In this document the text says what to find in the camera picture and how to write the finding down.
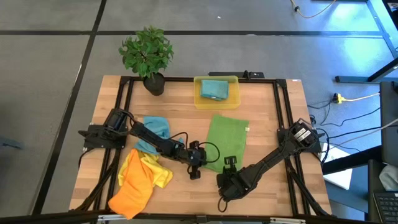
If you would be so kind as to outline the silver aluminium bracket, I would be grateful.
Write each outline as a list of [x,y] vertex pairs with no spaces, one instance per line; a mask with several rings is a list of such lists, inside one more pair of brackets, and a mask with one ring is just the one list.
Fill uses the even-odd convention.
[[270,224],[306,224],[305,220],[296,218],[270,217]]
[[115,220],[126,220],[126,217],[118,214],[109,214],[109,215],[99,215],[97,219],[98,222],[107,222]]

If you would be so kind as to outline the black computer case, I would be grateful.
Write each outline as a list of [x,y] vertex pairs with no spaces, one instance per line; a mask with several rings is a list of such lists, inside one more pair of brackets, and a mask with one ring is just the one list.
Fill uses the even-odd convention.
[[380,83],[382,159],[398,167],[398,83]]

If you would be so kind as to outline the metal desk leg frame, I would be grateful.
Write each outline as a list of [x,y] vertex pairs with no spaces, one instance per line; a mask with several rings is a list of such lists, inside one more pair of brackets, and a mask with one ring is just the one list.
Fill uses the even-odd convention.
[[[398,31],[398,0],[381,0],[381,2],[384,9],[388,13],[390,20],[394,24],[394,27]],[[389,37],[387,30],[383,26],[382,21],[377,15],[377,12],[374,9],[373,5],[371,4],[370,0],[366,0],[366,4],[368,6],[371,15],[374,18],[374,21],[378,29],[381,31],[382,38],[387,44],[394,59],[368,77],[336,76],[335,82],[368,83],[368,84],[380,83],[380,82],[398,82],[398,78],[387,77],[391,72],[398,70],[398,47],[393,46],[393,43],[391,42],[391,38]]]

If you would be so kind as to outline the green microfiber towel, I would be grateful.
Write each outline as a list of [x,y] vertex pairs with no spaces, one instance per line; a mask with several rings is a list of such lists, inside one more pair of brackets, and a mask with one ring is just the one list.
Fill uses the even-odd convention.
[[207,163],[205,167],[222,173],[225,165],[224,158],[235,156],[236,168],[242,168],[248,128],[248,120],[214,115],[206,139],[208,144],[205,144],[206,160],[214,161],[217,157],[219,158],[213,163]]

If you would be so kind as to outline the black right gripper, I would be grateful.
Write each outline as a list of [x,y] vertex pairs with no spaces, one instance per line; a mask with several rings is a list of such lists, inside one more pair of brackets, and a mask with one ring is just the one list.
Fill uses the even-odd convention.
[[218,193],[222,200],[229,202],[245,197],[251,191],[250,174],[247,169],[233,172],[224,169],[216,176]]

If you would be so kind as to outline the blue microfiber towel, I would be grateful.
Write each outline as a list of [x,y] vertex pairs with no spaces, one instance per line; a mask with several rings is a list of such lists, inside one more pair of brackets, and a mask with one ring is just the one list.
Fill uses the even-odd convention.
[[175,157],[185,147],[182,139],[172,139],[169,122],[160,116],[145,116],[143,123],[135,121],[130,134],[139,138],[134,149],[149,154]]
[[212,100],[226,100],[229,93],[229,84],[226,80],[202,80],[200,96]]

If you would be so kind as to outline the black aluminium table frame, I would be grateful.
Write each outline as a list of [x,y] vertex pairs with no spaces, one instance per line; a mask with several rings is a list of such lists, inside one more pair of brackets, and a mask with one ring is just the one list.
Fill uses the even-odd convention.
[[[308,118],[307,102],[300,80],[271,82],[254,80],[239,84],[241,104],[233,110],[219,110],[219,114],[235,119],[246,119],[246,148],[244,165],[255,163],[278,145],[277,130],[291,122]],[[163,116],[172,134],[189,141],[204,141],[208,134],[213,110],[199,110],[194,105],[192,78],[168,78],[165,91],[160,96],[151,95],[142,82],[135,81],[131,91],[129,109],[142,120],[146,115]],[[82,204],[98,182],[104,151],[95,149],[81,160],[70,207]],[[198,180],[191,180],[185,164],[160,158],[159,163],[173,172],[172,180],[164,187],[155,187],[144,209],[148,215],[217,215],[219,203],[216,174],[201,170]],[[231,216],[292,216],[289,182],[285,164],[280,163],[267,171],[257,188],[241,200],[226,204],[226,214]]]

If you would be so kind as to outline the yellow translucent plastic bin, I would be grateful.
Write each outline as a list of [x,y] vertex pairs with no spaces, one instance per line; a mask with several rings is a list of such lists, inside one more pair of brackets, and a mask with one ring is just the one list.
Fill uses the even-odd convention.
[[[212,100],[200,96],[202,80],[226,80],[229,84],[229,93],[226,100]],[[194,105],[201,110],[235,109],[241,104],[239,81],[236,76],[208,76],[194,78]]]

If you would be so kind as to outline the white cloth bundle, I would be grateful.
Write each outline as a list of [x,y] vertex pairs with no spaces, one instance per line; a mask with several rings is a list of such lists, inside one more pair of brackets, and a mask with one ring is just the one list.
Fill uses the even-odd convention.
[[398,168],[385,166],[379,174],[379,180],[386,191],[398,191]]

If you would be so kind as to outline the black crossbeam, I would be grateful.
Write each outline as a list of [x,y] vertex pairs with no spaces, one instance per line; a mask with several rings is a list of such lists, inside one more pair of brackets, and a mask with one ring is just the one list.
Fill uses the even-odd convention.
[[[89,222],[97,222],[99,215],[115,214],[107,210],[95,211],[69,211],[63,213],[48,213],[36,215],[24,215],[16,217],[2,217],[0,224],[82,224]],[[267,216],[235,216],[235,215],[177,215],[177,214],[150,214],[140,213],[134,217],[135,219],[145,220],[180,220],[191,221],[193,223],[207,223],[217,221],[227,222],[264,222],[269,223],[270,217]],[[306,224],[380,224],[367,221],[349,220],[336,218],[333,216],[313,216],[313,215],[296,215],[294,217],[306,221]]]

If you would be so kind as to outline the black keyboard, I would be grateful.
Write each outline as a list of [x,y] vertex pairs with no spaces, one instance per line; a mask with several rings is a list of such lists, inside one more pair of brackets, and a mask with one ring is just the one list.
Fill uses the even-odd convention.
[[376,192],[373,199],[382,223],[398,224],[398,192]]

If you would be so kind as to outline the orange microfiber towel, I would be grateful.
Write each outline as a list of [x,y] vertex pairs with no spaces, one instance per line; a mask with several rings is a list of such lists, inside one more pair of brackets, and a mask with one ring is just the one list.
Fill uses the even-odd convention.
[[130,220],[146,207],[153,193],[153,173],[141,162],[139,151],[132,149],[119,170],[120,189],[108,205]]

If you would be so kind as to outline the white paper sheet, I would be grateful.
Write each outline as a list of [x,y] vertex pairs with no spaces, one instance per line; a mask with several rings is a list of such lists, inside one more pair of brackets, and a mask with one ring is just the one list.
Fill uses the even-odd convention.
[[[321,159],[326,158],[325,163],[333,161],[335,159],[340,159],[342,157],[346,157],[349,154],[337,147],[330,147],[331,149],[326,156],[324,152],[322,154]],[[332,174],[324,174],[323,178],[331,184],[341,187],[342,189],[349,190],[351,184],[351,176],[352,176],[352,169],[346,169],[343,171],[335,172]]]

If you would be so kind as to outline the yellow microfiber towel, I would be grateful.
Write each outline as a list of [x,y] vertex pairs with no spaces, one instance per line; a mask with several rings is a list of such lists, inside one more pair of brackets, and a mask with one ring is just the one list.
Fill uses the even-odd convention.
[[157,185],[158,187],[164,189],[167,186],[167,184],[171,181],[171,179],[173,177],[173,172],[170,169],[168,169],[158,163],[158,159],[160,157],[159,155],[149,154],[149,153],[137,150],[137,149],[132,149],[132,151],[127,155],[125,161],[123,162],[123,164],[119,170],[119,173],[118,173],[119,186],[122,186],[125,181],[126,170],[130,164],[131,154],[133,152],[135,152],[139,156],[141,163],[146,165],[153,173],[153,178],[154,178],[153,186]]

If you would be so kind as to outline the green plant in black pot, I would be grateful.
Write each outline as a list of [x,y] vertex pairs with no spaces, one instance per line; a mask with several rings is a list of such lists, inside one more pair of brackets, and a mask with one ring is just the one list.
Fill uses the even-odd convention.
[[122,41],[118,52],[127,70],[137,74],[144,87],[154,96],[162,95],[165,88],[166,70],[174,58],[173,45],[164,30],[153,26],[144,27]]

